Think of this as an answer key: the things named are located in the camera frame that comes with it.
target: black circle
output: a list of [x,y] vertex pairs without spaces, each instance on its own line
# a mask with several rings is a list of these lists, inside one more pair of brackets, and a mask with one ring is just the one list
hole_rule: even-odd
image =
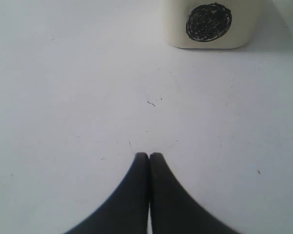
[[190,39],[208,42],[222,37],[232,22],[231,10],[217,3],[196,7],[190,14],[186,32]]

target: white background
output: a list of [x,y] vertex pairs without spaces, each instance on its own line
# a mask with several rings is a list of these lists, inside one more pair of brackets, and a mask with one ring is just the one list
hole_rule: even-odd
[[158,5],[0,0],[0,234],[67,231],[139,151],[238,231],[293,234],[293,0],[229,51],[167,45]]

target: white box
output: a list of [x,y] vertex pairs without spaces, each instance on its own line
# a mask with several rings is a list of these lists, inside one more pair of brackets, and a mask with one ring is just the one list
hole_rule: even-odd
[[252,36],[264,0],[161,0],[165,40],[180,48],[231,49]]

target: black marker drawing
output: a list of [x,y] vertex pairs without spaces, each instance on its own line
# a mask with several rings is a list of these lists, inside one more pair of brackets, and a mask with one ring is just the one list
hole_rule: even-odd
[[213,3],[196,7],[189,15],[186,32],[197,42],[216,40],[227,33],[231,26],[231,10]]

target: white surface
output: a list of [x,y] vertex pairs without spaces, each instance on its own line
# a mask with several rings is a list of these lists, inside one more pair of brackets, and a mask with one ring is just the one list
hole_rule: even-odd
[[215,3],[214,0],[161,0],[163,32],[165,40],[180,48],[232,49],[248,43],[257,26],[264,0],[218,0],[230,9],[232,24],[222,37],[197,42],[186,33],[186,23],[192,11],[200,6]]
[[73,227],[138,151],[237,230],[293,234],[293,0],[233,51],[171,47],[160,18],[156,0],[0,0],[0,234]]

